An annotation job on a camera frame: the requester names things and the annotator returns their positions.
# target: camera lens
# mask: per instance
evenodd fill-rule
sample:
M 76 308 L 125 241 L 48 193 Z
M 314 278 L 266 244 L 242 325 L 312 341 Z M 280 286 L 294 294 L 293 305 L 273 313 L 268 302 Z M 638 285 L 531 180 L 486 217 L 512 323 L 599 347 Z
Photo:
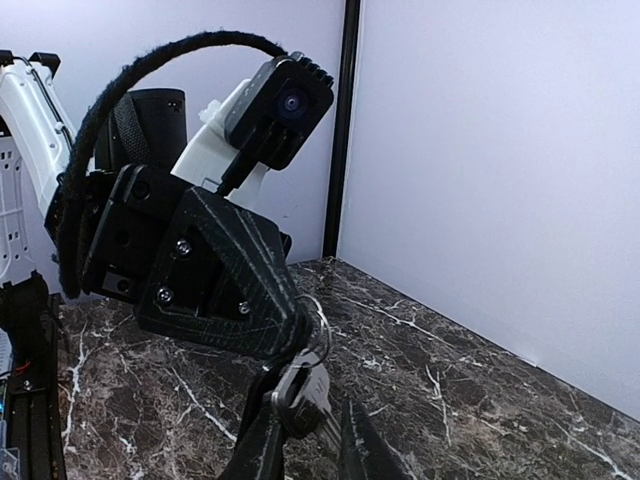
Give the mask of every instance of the camera lens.
M 295 120 L 302 117 L 309 109 L 309 97 L 301 88 L 284 90 L 277 100 L 278 113 L 282 118 Z

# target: metal bolt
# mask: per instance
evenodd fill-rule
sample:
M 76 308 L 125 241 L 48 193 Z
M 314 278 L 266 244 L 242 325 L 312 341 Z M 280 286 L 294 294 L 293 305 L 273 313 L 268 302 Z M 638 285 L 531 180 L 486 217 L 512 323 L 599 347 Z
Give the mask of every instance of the metal bolt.
M 178 255 L 181 257 L 184 258 L 188 256 L 192 251 L 193 248 L 191 247 L 191 244 L 184 238 L 181 238 L 176 242 L 176 252 L 178 252 Z
M 167 287 L 160 287 L 156 294 L 156 299 L 163 305 L 169 305 L 173 302 L 173 292 Z
M 242 302 L 240 305 L 238 305 L 238 311 L 240 312 L 240 315 L 246 315 L 247 313 L 249 313 L 251 311 L 249 302 Z

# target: wall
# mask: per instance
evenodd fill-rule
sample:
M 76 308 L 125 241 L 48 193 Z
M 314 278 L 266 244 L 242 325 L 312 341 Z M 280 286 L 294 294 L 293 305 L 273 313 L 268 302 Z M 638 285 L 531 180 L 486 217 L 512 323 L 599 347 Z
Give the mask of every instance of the wall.
M 120 68 L 159 44 L 202 30 L 244 30 L 265 35 L 289 50 L 301 50 L 329 72 L 339 69 L 343 2 L 255 2 L 237 0 L 24 0 L 0 3 L 0 48 L 29 56 L 57 53 L 62 64 L 55 84 L 76 128 L 87 109 Z M 189 135 L 200 126 L 197 113 L 224 99 L 268 58 L 243 47 L 209 48 L 174 60 L 139 87 L 175 87 L 187 95 Z M 291 166 L 267 176 L 259 212 L 291 234 L 290 260 L 321 254 L 326 208 L 333 110 L 306 142 Z M 32 253 L 50 285 L 56 285 L 53 251 L 25 185 Z
M 339 256 L 640 418 L 640 4 L 366 2 Z

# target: black cable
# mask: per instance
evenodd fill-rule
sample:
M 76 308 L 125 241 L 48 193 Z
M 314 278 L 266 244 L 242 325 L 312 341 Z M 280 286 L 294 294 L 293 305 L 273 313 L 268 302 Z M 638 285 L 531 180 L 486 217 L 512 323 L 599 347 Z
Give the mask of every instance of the black cable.
M 157 70 L 180 55 L 204 47 L 244 45 L 277 57 L 286 52 L 264 37 L 243 32 L 202 32 L 157 47 L 143 57 L 138 57 L 131 65 L 122 69 L 118 77 L 111 81 L 85 115 L 76 141 L 71 150 L 69 164 L 62 180 L 62 217 L 57 231 L 58 260 L 60 262 L 60 283 L 70 298 L 80 295 L 78 238 L 83 211 L 85 209 L 85 176 L 98 133 L 109 113 L 124 94 L 142 78 Z

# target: white panel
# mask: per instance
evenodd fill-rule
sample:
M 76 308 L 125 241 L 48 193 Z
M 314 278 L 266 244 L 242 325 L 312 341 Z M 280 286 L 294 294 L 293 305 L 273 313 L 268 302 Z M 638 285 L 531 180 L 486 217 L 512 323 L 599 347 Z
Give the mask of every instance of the white panel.
M 366 2 L 339 250 L 636 418 L 638 18 Z
M 278 0 L 28 0 L 3 2 L 0 48 L 29 56 L 57 53 L 58 95 L 76 128 L 88 107 L 120 68 L 151 48 L 203 30 L 244 30 L 301 50 L 337 75 L 343 2 Z M 171 62 L 139 87 L 175 87 L 187 95 L 189 134 L 200 127 L 197 113 L 214 99 L 224 99 L 267 60 L 244 47 L 209 48 Z M 307 141 L 291 166 L 267 176 L 258 211 L 291 234 L 293 261 L 320 256 L 333 134 L 333 110 Z M 52 245 L 35 210 L 33 191 L 25 185 L 25 207 L 32 208 L 32 254 L 49 282 L 57 277 L 50 261 Z

